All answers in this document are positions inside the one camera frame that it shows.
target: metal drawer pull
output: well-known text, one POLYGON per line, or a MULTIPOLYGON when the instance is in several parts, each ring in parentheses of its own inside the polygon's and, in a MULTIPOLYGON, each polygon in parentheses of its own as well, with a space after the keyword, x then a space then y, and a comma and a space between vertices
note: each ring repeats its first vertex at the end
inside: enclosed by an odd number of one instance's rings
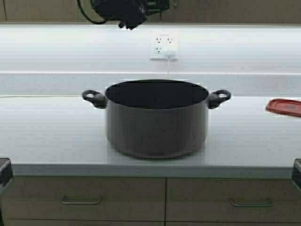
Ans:
POLYGON ((233 198, 230 198, 230 202, 235 207, 271 207, 272 206, 272 200, 270 198, 267 198, 267 203, 263 204, 238 204, 235 203, 233 198))
POLYGON ((68 200, 66 196, 62 199, 62 204, 64 205, 98 205, 102 201, 102 197, 99 197, 95 201, 79 201, 79 200, 68 200))

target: pot handle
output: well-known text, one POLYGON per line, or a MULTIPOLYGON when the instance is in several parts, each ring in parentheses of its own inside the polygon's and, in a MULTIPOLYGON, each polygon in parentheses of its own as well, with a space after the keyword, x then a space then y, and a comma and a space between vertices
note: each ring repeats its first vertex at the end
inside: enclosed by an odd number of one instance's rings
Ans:
POLYGON ((221 103, 230 99, 231 93, 229 91, 219 90, 209 95, 207 105, 209 109, 215 109, 221 105, 221 103))
POLYGON ((84 100, 91 102, 96 108, 105 109, 107 107, 107 98, 99 92, 86 90, 82 95, 84 100))

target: red lid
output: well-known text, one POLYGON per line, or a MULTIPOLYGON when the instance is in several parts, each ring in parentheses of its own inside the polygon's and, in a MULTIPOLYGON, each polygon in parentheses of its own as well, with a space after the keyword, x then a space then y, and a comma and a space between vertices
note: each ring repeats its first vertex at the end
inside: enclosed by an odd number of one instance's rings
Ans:
POLYGON ((267 105, 267 111, 301 117, 301 101, 287 99, 273 99, 267 105))

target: cabinet drawer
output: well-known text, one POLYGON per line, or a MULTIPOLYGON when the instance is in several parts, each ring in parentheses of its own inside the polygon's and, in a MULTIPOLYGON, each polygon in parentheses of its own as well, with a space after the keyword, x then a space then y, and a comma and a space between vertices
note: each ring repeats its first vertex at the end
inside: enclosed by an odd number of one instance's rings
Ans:
POLYGON ((5 21, 4 3, 0 1, 0 21, 5 21))
POLYGON ((6 219, 164 221, 165 180, 15 178, 2 211, 6 219))
POLYGON ((7 226, 164 226, 158 222, 96 222, 57 220, 9 220, 7 226))
POLYGON ((166 223, 166 226, 300 226, 300 223, 166 223))
POLYGON ((301 193, 290 180, 168 179, 166 207, 167 221, 301 222, 301 193), (248 204, 260 207, 241 206, 248 204))

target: white countertop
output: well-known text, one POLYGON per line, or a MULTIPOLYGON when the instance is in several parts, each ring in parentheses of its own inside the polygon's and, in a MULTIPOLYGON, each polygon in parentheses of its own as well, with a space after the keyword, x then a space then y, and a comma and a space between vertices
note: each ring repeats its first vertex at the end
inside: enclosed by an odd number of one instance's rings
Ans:
POLYGON ((290 178, 301 118, 269 113, 271 97, 233 97, 210 110, 204 150, 141 160, 105 138, 104 110, 80 97, 0 98, 0 157, 16 176, 290 178))

